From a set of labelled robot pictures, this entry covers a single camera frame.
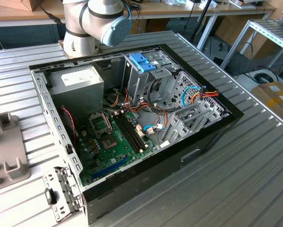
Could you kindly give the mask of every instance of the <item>red cable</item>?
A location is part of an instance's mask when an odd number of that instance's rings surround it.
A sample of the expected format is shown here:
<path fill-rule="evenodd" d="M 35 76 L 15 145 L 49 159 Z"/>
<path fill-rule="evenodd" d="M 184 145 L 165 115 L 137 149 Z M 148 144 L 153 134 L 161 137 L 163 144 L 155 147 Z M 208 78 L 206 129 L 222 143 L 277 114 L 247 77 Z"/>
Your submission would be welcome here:
<path fill-rule="evenodd" d="M 75 145 L 76 144 L 76 134 L 75 134 L 75 126 L 74 126 L 74 121 L 73 121 L 72 114 L 70 114 L 70 112 L 66 108 L 64 108 L 64 107 L 62 107 L 61 109 L 66 111 L 66 113 L 69 115 L 69 117 L 71 119 L 72 127 L 73 127 L 74 145 Z"/>

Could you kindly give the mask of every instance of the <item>wooden shelf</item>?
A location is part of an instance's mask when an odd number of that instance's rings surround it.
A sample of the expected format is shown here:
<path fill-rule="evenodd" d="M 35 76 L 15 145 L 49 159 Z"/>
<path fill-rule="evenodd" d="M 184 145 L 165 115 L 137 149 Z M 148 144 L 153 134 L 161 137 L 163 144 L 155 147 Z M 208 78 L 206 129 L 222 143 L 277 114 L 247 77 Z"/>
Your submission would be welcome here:
<path fill-rule="evenodd" d="M 63 5 L 60 0 L 44 0 L 42 2 L 42 6 L 44 9 L 58 18 L 64 19 L 65 14 L 63 10 Z M 269 4 L 266 4 L 264 7 L 265 10 L 274 10 L 275 8 Z M 186 15 L 189 14 L 191 7 L 181 4 L 180 6 L 169 6 L 163 2 L 153 3 L 153 2 L 144 2 L 141 4 L 140 15 Z M 257 11 L 263 10 L 263 7 L 257 7 L 257 9 L 248 9 L 247 11 Z M 239 9 L 230 4 L 218 4 L 218 6 L 214 9 L 209 9 L 208 12 L 216 12 L 216 13 L 240 13 L 245 10 Z M 194 8 L 193 14 L 201 13 L 202 9 Z M 135 10 L 132 11 L 133 15 L 137 15 Z M 39 20 L 39 19 L 48 19 L 48 16 L 38 7 L 33 12 L 23 11 L 19 9 L 13 9 L 8 7 L 0 6 L 0 21 L 11 21 L 11 20 Z"/>

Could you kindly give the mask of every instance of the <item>aluminum table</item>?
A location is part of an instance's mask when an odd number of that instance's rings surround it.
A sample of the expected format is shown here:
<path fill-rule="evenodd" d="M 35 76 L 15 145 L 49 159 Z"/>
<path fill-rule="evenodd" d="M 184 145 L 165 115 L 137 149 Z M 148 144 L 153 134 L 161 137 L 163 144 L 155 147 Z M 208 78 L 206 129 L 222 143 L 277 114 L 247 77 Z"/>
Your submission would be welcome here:
<path fill-rule="evenodd" d="M 95 222 L 94 227 L 283 226 L 283 121 L 182 36 L 129 35 L 103 52 L 168 44 L 244 116 L 207 153 Z M 58 44 L 0 51 L 0 112 L 20 118 L 31 176 L 0 190 L 0 227 L 56 226 L 42 175 L 63 162 L 43 116 L 28 65 L 65 59 Z M 82 212 L 60 223 L 84 227 Z"/>
<path fill-rule="evenodd" d="M 260 33 L 264 35 L 266 38 L 273 41 L 275 44 L 282 47 L 281 51 L 276 55 L 276 57 L 270 62 L 268 67 L 272 67 L 272 65 L 278 60 L 278 58 L 283 54 L 283 23 L 281 19 L 262 19 L 262 20 L 249 20 L 238 36 L 237 40 L 233 44 L 232 48 L 228 52 L 224 61 L 221 64 L 221 68 L 224 69 L 226 65 L 230 62 L 231 58 L 235 54 L 235 51 L 238 45 L 243 41 L 245 34 L 249 31 L 249 29 L 254 29 L 253 34 L 246 41 L 251 44 L 255 36 Z M 241 54 L 249 47 L 249 44 L 245 44 L 241 50 Z"/>

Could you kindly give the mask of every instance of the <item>green circuit board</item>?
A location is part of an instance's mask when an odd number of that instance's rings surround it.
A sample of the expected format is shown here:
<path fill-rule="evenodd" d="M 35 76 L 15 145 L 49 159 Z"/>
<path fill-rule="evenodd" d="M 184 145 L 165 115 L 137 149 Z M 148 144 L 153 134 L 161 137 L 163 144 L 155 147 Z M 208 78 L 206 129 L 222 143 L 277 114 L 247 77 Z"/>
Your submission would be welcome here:
<path fill-rule="evenodd" d="M 135 128 L 138 123 L 134 115 L 131 112 L 126 112 L 124 116 L 130 121 L 131 127 Z M 107 133 L 102 134 L 100 138 L 95 136 L 90 122 L 85 122 L 84 125 L 77 129 L 79 137 L 76 142 L 76 151 L 83 165 L 83 171 L 80 174 L 83 186 L 89 185 L 119 168 L 152 154 L 156 150 L 155 144 L 150 139 L 141 138 L 142 142 L 147 145 L 147 148 L 143 152 L 134 151 L 111 116 L 109 117 L 109 122 L 113 128 L 112 133 L 110 135 Z M 105 126 L 100 119 L 92 123 L 96 130 Z M 105 149 L 103 143 L 106 143 L 106 146 L 111 144 L 116 144 L 116 146 Z"/>

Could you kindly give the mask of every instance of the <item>metal latch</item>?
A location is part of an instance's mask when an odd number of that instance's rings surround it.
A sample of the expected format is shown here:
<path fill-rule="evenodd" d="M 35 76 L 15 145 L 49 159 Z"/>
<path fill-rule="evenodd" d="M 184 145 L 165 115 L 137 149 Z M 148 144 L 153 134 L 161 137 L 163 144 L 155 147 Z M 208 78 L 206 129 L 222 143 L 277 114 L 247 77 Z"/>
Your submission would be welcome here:
<path fill-rule="evenodd" d="M 47 202 L 52 206 L 57 222 L 83 206 L 77 182 L 68 167 L 55 167 L 43 176 Z"/>

